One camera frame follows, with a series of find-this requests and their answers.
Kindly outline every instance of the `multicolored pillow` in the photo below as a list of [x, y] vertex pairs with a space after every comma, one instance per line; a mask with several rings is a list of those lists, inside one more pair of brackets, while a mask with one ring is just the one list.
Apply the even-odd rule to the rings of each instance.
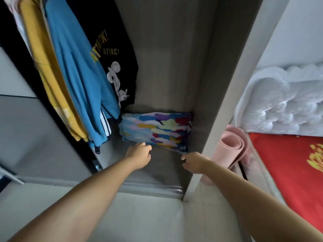
[[120, 135], [124, 141], [156, 145], [179, 153], [187, 151], [192, 126], [190, 113], [123, 114]]

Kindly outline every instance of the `red blanket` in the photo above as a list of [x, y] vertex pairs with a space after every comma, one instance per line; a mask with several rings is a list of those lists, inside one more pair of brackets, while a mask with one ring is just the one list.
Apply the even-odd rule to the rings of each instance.
[[323, 137], [249, 136], [286, 204], [323, 232]]

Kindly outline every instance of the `forearm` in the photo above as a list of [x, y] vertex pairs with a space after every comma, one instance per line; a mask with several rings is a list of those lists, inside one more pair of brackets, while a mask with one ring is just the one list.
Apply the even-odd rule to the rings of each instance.
[[216, 184], [256, 241], [322, 241], [312, 225], [232, 171], [207, 161], [202, 174]]
[[75, 186], [10, 241], [86, 241], [133, 171], [123, 159]]

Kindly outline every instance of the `tufted headboard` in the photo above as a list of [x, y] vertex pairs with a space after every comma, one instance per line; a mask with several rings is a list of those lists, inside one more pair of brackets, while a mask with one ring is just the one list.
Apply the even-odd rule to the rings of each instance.
[[234, 124], [246, 132], [323, 136], [323, 64], [256, 71]]

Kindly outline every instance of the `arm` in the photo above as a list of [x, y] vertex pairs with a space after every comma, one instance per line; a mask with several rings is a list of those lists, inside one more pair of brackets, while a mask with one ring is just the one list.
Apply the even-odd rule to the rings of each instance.
[[84, 180], [9, 242], [87, 241], [124, 180], [150, 161], [150, 145], [129, 147], [125, 158]]
[[236, 211], [256, 241], [323, 241], [311, 224], [232, 171], [195, 152], [184, 154], [183, 167], [207, 175]]

